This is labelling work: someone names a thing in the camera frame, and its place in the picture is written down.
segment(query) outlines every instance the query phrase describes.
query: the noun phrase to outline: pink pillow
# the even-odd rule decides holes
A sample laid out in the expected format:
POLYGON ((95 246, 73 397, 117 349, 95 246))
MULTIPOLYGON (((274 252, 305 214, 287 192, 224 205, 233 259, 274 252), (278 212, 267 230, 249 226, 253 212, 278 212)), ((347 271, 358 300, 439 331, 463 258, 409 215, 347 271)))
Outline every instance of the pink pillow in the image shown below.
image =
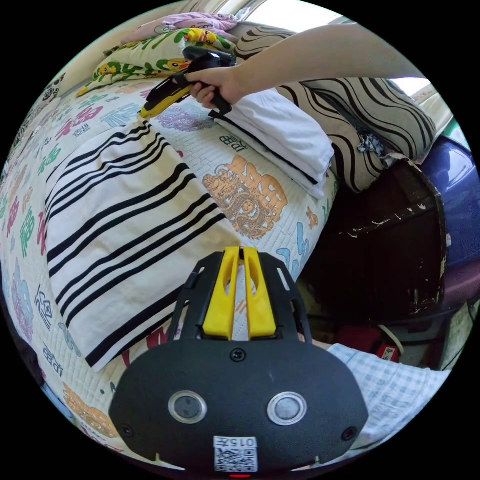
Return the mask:
POLYGON ((123 45, 130 42, 141 42, 142 40, 152 39, 168 32, 182 29, 202 29, 208 30, 213 34, 219 35, 231 42, 236 38, 227 33, 238 24, 238 20, 233 15, 210 15, 208 13, 188 12, 169 15, 158 20, 151 21, 139 26, 136 30, 122 38, 123 45))

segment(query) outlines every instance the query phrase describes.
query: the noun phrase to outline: quilted mattress cover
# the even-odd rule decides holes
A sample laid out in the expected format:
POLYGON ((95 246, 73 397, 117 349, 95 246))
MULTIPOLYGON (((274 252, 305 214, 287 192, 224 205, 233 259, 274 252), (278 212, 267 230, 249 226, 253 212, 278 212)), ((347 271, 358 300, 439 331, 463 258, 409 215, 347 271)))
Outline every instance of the quilted mattress cover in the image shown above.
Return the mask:
MULTIPOLYGON (((169 322, 95 373, 76 346, 52 292, 44 209, 46 180, 55 167, 86 141, 134 122, 157 83, 116 83, 80 98, 74 90, 56 99, 12 153, 0 190, 3 294, 16 329, 36 351, 50 394, 66 405, 75 425, 100 444, 141 461, 146 460, 130 451, 116 432, 108 410, 126 368, 166 341, 169 322)), ((151 123, 201 180, 242 243, 281 259, 296 280, 329 217, 339 187, 335 175, 329 170, 324 198, 315 200, 208 113, 188 98, 151 123), (260 181, 269 191, 259 188, 260 181), (252 208, 257 216, 249 215, 252 208)), ((245 340, 242 272, 239 280, 234 339, 245 340)), ((161 460, 156 465, 169 466, 161 460)))

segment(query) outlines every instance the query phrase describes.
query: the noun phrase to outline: orange dragon print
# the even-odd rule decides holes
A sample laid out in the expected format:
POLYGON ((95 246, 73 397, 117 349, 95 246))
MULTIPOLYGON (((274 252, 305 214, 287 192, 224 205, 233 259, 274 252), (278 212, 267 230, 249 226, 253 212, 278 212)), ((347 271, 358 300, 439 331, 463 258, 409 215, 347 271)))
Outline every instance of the orange dragon print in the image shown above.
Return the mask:
POLYGON ((314 227, 319 226, 319 218, 312 212, 310 207, 307 207, 306 209, 306 216, 310 221, 310 223, 308 224, 308 227, 310 228, 310 230, 312 230, 314 227))
POLYGON ((252 240, 272 230, 288 205, 279 182, 258 173, 240 155, 235 155, 232 163, 218 166, 215 175, 205 175, 203 185, 235 230, 252 240))
POLYGON ((23 170, 20 172, 20 175, 17 177, 15 180, 15 183, 10 189, 10 196, 8 197, 8 204, 10 205, 12 203, 12 200, 14 199, 15 195, 17 194, 17 190, 20 188, 20 185, 22 184, 22 180, 25 177, 25 173, 27 172, 27 165, 23 167, 23 170))
POLYGON ((66 406, 77 414, 86 424, 104 437, 115 439, 119 436, 110 418, 97 408, 90 407, 65 383, 63 398, 66 406))

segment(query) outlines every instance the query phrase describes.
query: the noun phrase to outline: striped pillow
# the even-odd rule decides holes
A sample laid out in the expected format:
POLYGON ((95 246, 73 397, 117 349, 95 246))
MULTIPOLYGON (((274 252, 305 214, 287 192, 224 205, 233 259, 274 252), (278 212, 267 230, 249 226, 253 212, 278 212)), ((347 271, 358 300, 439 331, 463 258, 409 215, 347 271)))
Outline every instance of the striped pillow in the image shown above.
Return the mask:
MULTIPOLYGON (((238 63, 294 34, 270 26, 249 29, 235 48, 238 63)), ((315 118, 329 135, 335 150, 332 169, 354 192, 367 189, 388 167, 373 151, 359 151, 357 130, 372 132, 388 148, 413 161, 422 157, 435 138, 434 122, 389 80, 313 80, 277 90, 315 118)))

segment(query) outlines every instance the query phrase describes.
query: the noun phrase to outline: window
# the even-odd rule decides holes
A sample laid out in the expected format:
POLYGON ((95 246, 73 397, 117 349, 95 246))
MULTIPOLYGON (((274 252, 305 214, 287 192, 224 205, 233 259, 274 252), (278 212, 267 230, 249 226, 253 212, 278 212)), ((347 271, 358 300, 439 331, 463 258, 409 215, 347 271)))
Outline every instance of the window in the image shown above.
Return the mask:
MULTIPOLYGON (((293 32, 303 32, 332 23, 352 23, 340 13, 300 0, 267 0, 250 14, 247 5, 245 13, 242 20, 285 28, 293 32)), ((393 82, 409 96, 430 85, 425 78, 398 78, 393 82)))

